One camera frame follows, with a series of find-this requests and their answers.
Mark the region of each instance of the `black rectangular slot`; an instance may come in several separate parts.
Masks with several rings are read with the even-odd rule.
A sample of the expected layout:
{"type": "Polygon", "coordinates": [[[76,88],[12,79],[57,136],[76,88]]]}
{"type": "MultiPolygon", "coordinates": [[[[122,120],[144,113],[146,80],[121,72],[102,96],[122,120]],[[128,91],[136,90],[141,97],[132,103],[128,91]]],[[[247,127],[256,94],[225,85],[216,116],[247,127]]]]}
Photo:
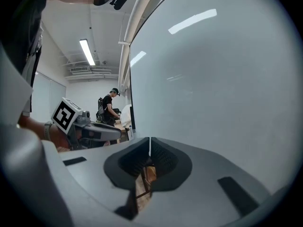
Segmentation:
{"type": "Polygon", "coordinates": [[[65,161],[63,161],[63,163],[66,166],[70,166],[70,165],[74,165],[74,164],[80,163],[82,161],[86,161],[86,159],[84,157],[78,157],[78,158],[74,158],[74,159],[70,159],[70,160],[65,160],[65,161]]]}
{"type": "Polygon", "coordinates": [[[230,176],[218,180],[230,201],[233,203],[241,217],[255,210],[258,203],[230,176]]]}

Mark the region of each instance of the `white ceiling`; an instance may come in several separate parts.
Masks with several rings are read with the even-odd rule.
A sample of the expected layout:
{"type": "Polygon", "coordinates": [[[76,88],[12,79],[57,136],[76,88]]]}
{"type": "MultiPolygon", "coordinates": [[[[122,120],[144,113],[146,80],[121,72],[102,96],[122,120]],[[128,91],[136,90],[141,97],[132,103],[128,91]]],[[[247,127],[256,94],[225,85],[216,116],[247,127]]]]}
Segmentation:
{"type": "Polygon", "coordinates": [[[96,65],[106,61],[106,66],[117,68],[113,71],[116,74],[122,48],[118,42],[124,38],[135,1],[127,0],[120,10],[115,10],[109,3],[95,6],[49,1],[43,11],[42,21],[66,56],[66,63],[85,61],[76,65],[88,65],[79,43],[80,39],[87,39],[96,65]]]}

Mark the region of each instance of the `whiteboard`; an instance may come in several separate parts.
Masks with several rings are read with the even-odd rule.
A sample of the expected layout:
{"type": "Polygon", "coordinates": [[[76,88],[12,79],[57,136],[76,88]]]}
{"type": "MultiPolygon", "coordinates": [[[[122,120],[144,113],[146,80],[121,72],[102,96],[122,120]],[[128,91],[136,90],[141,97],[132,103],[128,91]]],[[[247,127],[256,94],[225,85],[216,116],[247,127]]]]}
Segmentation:
{"type": "Polygon", "coordinates": [[[38,122],[50,121],[56,106],[65,97],[65,91],[65,86],[43,74],[35,75],[30,116],[38,122]]]}

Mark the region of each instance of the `white wall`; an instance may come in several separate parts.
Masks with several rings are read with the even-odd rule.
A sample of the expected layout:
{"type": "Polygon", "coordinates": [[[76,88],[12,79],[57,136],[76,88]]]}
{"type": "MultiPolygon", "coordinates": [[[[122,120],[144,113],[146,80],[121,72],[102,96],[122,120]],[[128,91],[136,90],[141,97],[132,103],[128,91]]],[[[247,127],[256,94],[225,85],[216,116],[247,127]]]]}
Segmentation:
{"type": "MultiPolygon", "coordinates": [[[[66,97],[90,112],[92,121],[96,120],[98,110],[98,99],[104,98],[109,94],[112,88],[118,88],[118,80],[102,79],[99,81],[70,83],[66,88],[66,97]]],[[[125,107],[125,97],[116,96],[112,101],[113,108],[119,108],[120,111],[125,107]]]]}
{"type": "Polygon", "coordinates": [[[37,71],[46,75],[50,79],[67,86],[69,83],[64,78],[65,67],[61,66],[66,63],[65,57],[61,57],[62,53],[56,43],[53,41],[52,37],[46,30],[45,26],[43,28],[43,44],[42,53],[38,63],[37,71]]]}
{"type": "Polygon", "coordinates": [[[297,38],[274,0],[165,0],[131,44],[130,60],[146,53],[131,67],[137,134],[216,152],[276,192],[303,155],[297,38]]]}

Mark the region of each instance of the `white plastic bag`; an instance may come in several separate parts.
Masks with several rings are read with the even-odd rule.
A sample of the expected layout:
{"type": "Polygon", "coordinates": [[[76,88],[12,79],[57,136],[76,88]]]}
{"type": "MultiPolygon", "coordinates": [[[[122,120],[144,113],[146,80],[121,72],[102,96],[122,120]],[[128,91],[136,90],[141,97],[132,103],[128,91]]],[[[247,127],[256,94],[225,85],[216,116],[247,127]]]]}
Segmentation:
{"type": "Polygon", "coordinates": [[[130,110],[131,106],[132,106],[131,104],[126,105],[120,115],[120,121],[124,128],[129,128],[129,126],[132,124],[131,110],[130,110]]]}

